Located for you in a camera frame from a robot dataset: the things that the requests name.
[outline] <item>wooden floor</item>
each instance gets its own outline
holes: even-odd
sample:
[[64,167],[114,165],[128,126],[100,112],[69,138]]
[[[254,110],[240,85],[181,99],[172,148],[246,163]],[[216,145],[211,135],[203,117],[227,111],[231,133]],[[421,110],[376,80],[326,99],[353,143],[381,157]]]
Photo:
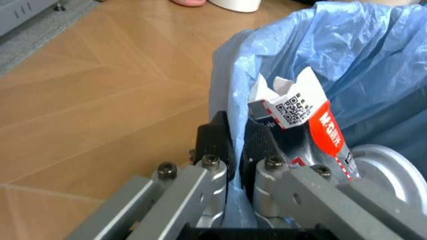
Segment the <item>wooden floor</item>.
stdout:
[[62,239],[132,175],[185,164],[212,52],[304,7],[108,0],[0,78],[0,238]]

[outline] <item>blue plastic bag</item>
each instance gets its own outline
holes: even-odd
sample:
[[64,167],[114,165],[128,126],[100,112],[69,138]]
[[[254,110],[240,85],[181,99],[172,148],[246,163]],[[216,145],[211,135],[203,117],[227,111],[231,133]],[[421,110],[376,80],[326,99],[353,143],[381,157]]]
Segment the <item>blue plastic bag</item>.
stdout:
[[[227,111],[236,159],[258,74],[272,87],[274,77],[295,80],[307,66],[319,78],[349,146],[390,147],[427,176],[427,8],[318,2],[233,36],[213,56],[209,114]],[[237,211],[235,218],[250,218],[238,173],[230,190],[227,208]],[[227,219],[228,213],[225,225],[231,227],[253,224]]]

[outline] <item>qr code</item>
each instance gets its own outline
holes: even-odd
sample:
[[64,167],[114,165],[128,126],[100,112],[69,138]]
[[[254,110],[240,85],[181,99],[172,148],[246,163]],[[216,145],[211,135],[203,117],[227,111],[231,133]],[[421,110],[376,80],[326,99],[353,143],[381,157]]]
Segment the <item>qr code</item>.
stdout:
[[275,107],[290,125],[305,121],[305,118],[310,115],[313,108],[312,105],[307,104],[300,93],[297,93],[285,103],[280,103]]

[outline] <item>white cardboard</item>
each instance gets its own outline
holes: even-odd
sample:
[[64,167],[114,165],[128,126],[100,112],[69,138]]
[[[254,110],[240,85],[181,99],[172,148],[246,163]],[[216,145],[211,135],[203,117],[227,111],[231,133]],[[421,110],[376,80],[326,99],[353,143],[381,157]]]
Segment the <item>white cardboard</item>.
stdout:
[[273,88],[259,74],[248,101],[264,101],[264,106],[286,129],[305,123],[328,100],[311,67],[304,68],[295,83],[277,76]]

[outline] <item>gray rug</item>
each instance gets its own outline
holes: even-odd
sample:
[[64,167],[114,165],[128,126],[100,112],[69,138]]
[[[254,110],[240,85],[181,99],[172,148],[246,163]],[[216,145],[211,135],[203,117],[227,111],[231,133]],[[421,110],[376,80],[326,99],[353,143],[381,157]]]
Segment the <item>gray rug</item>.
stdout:
[[0,77],[99,4],[94,0],[64,0],[61,3],[66,11],[57,12],[49,7],[0,37]]

